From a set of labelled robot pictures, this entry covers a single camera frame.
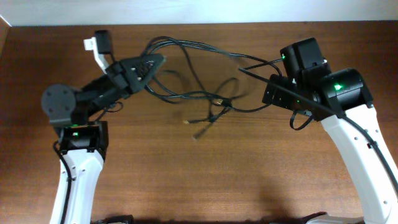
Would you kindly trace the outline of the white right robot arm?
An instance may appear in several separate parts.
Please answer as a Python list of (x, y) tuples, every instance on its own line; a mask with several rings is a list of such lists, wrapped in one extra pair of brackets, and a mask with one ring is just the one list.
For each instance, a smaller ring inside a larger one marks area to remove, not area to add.
[(280, 56), (287, 75), (271, 75), (263, 103), (321, 122), (363, 209), (361, 218), (320, 215), (309, 223), (397, 223), (397, 166), (361, 74), (354, 68), (332, 72), (315, 38), (284, 47)]

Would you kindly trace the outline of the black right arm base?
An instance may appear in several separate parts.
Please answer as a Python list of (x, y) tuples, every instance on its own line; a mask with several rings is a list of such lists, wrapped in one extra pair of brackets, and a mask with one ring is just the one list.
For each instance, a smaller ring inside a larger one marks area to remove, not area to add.
[(334, 217), (326, 212), (318, 212), (302, 218), (304, 224), (364, 224), (364, 218)]

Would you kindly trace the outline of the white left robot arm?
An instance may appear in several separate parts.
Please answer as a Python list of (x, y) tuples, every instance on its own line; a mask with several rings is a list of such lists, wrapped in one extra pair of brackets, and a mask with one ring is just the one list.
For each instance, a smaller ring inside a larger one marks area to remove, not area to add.
[(161, 54), (123, 59), (82, 88), (54, 84), (43, 92), (42, 109), (58, 136), (53, 149), (60, 159), (51, 223), (91, 221), (109, 138), (107, 122), (90, 117), (143, 90), (165, 61)]

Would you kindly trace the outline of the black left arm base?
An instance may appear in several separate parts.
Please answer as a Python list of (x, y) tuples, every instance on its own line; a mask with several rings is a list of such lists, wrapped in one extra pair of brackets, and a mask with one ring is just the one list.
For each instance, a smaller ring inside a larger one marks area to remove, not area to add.
[(91, 222), (91, 224), (133, 224), (134, 217), (132, 215), (117, 215)]

